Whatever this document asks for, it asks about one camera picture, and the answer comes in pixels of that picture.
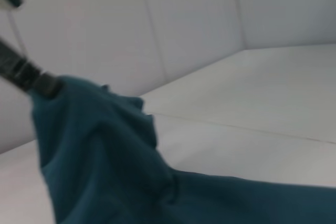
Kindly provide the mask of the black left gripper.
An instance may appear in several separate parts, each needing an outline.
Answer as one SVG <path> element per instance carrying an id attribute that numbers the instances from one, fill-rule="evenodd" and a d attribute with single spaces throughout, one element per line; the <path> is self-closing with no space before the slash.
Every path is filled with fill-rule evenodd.
<path id="1" fill-rule="evenodd" d="M 55 98 L 64 83 L 50 73 L 41 74 L 41 69 L 26 57 L 14 50 L 1 38 L 1 77 L 27 92 L 34 85 L 34 90 L 44 98 Z"/>

